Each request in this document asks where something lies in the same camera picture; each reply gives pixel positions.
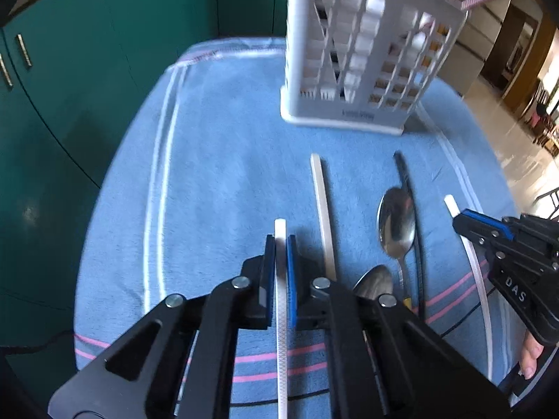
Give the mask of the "person's right hand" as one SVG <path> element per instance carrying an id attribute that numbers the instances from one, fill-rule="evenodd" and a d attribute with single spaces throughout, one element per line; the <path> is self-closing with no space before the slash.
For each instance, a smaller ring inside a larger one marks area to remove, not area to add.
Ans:
<path id="1" fill-rule="evenodd" d="M 529 331 L 526 331 L 519 359 L 519 367 L 524 379 L 533 378 L 537 369 L 537 360 L 543 351 L 544 346 L 538 343 Z"/>

